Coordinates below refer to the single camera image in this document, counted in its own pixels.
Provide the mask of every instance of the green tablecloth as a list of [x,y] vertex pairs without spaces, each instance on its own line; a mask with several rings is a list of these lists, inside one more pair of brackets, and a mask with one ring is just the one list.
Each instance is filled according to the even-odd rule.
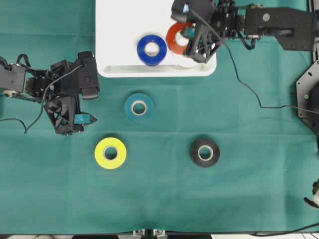
[[[256,3],[307,8],[306,0]],[[26,53],[38,68],[74,60],[77,52],[94,50],[94,11],[90,0],[2,0],[0,55],[14,62]],[[124,19],[119,12],[109,24]],[[229,45],[240,76],[265,105],[296,103],[295,80],[310,66],[309,53],[285,52],[272,38],[254,51],[239,41]],[[18,123],[0,124],[0,233],[285,231],[319,220],[303,202],[318,178],[316,137],[295,110],[259,109],[236,81],[225,48],[209,77],[100,77],[100,84],[99,99],[81,103],[99,120],[84,133],[55,135],[46,115],[27,135]],[[144,124],[124,115],[124,101],[135,91],[155,103]],[[38,104],[0,97],[0,118],[29,124],[38,112]],[[97,142],[110,135],[128,150],[115,171],[93,156]],[[221,149],[220,161],[208,169],[189,157],[202,135]]]

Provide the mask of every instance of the blue tape roll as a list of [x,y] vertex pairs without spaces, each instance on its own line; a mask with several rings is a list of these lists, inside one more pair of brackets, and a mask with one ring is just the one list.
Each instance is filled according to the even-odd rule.
[[[147,44],[154,42],[159,46],[159,53],[156,56],[149,56],[145,52],[145,47]],[[138,43],[138,55],[141,61],[148,66],[158,65],[167,54],[167,46],[165,41],[156,35],[147,35],[143,37]]]
[[[133,111],[133,107],[136,104],[142,104],[145,107],[145,111],[141,114],[137,114]],[[128,97],[124,104],[124,112],[127,118],[133,122],[142,122],[149,119],[154,111],[154,103],[150,97],[145,94],[136,93]]]

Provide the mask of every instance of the white box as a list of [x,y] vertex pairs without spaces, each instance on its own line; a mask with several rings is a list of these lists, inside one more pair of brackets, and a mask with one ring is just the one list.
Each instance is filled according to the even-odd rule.
[[[145,35],[165,40],[173,0],[96,0],[96,61],[100,75],[116,77],[208,76],[217,66],[216,55],[207,64],[173,54],[167,49],[158,66],[147,66],[138,57],[137,44]],[[192,68],[181,65],[195,65]]]

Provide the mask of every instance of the wire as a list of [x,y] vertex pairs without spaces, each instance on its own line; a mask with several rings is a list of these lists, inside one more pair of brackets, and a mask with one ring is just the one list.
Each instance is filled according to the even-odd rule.
[[25,131],[24,131],[25,134],[26,134],[26,133],[29,131],[29,129],[40,119],[40,117],[41,117],[41,115],[42,115],[42,113],[43,113],[43,106],[44,106],[44,102],[45,102],[46,92],[48,91],[48,89],[50,88],[50,86],[53,85],[53,84],[55,84],[56,82],[62,80],[63,78],[65,78],[65,77],[71,75],[71,74],[74,73],[77,69],[79,69],[79,68],[81,68],[81,67],[83,67],[83,65],[79,65],[79,66],[75,67],[72,71],[70,71],[70,72],[68,72],[67,74],[65,74],[65,75],[63,75],[63,76],[61,76],[61,77],[59,77],[58,79],[52,81],[52,82],[45,88],[45,90],[44,90],[44,92],[43,92],[42,101],[41,101],[41,110],[40,110],[40,113],[39,113],[38,117],[25,129]]
[[255,237],[274,237],[274,236],[283,236],[283,235],[288,235],[288,234],[293,234],[293,233],[299,233],[302,232],[304,230],[307,230],[309,228],[314,228],[314,227],[319,227],[319,223],[315,223],[303,228],[299,228],[290,232],[283,232],[283,233],[271,233],[271,234],[252,234],[251,236],[255,236]]
[[26,55],[26,54],[20,54],[16,60],[16,63],[21,65],[20,61],[21,59],[24,59],[24,62],[25,64],[28,66],[28,67],[31,67],[31,64],[30,64],[30,61],[29,61],[29,57]]
[[229,46],[227,45],[227,43],[223,40],[223,38],[220,37],[220,35],[215,31],[215,29],[214,29],[213,27],[211,27],[211,26],[209,25],[209,23],[208,23],[204,18],[202,18],[196,11],[194,11],[193,9],[190,8],[190,12],[191,12],[196,18],[198,18],[198,20],[200,20],[203,24],[205,24],[205,25],[214,33],[214,35],[219,39],[219,41],[220,41],[223,45],[225,45],[225,47],[226,47],[227,50],[228,50],[229,56],[230,56],[230,58],[231,58],[231,61],[233,62],[234,70],[235,70],[235,73],[236,73],[236,78],[237,78],[237,80],[239,81],[240,84],[242,84],[242,85],[244,85],[245,87],[247,87],[247,88],[256,96],[260,108],[262,108],[262,109],[293,108],[293,109],[297,109],[297,110],[301,110],[301,111],[305,111],[305,112],[309,112],[309,113],[313,113],[313,114],[319,115],[319,112],[306,110],[306,109],[303,109],[303,108],[300,108],[300,107],[297,107],[297,106],[292,106],[292,105],[263,106],[263,104],[262,104],[262,102],[261,102],[261,100],[260,100],[260,97],[259,97],[259,95],[257,94],[257,92],[256,92],[250,85],[248,85],[247,83],[245,83],[245,82],[243,82],[243,81],[240,80],[239,74],[238,74],[238,70],[237,70],[236,62],[235,62],[235,60],[234,60],[233,54],[232,54],[232,52],[231,52]]
[[25,127],[25,124],[24,124],[24,122],[22,121],[22,120],[20,120],[20,119],[16,119],[16,118],[8,118],[8,119],[0,119],[0,122],[3,122],[3,121],[10,121],[10,120],[15,120],[15,121],[19,121],[22,125],[23,125],[23,127],[24,127],[24,130],[26,130],[26,127]]
[[314,234],[310,233],[311,236],[313,236],[314,238],[318,239]]

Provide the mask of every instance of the tape roll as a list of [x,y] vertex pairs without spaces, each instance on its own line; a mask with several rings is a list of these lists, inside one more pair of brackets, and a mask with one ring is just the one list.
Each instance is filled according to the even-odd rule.
[[186,22],[186,23],[177,22],[176,24],[171,26],[167,32],[166,42],[167,42],[168,48],[175,54],[182,55],[187,48],[187,45],[181,46],[177,43],[176,35],[188,26],[192,26],[191,22]]
[[[114,159],[108,159],[105,156],[106,150],[113,147],[117,151],[117,155]],[[126,147],[117,138],[105,138],[100,141],[95,147],[95,160],[96,162],[105,169],[116,169],[120,167],[126,160]]]
[[[137,104],[144,106],[143,112],[135,112],[134,107]],[[154,111],[154,103],[151,98],[145,94],[136,93],[129,96],[124,103],[124,113],[127,118],[133,122],[142,122],[149,119]]]
[[[200,155],[200,151],[203,148],[208,149],[210,152],[207,158],[203,158]],[[190,150],[190,156],[195,164],[203,168],[208,168],[218,162],[220,150],[218,145],[213,140],[209,138],[201,138],[193,143]]]
[[[149,56],[145,48],[149,43],[155,43],[159,46],[159,52],[155,56]],[[156,35],[147,35],[144,36],[138,42],[138,56],[144,64],[148,66],[156,66],[158,65],[166,56],[167,54],[167,46],[165,41]]]

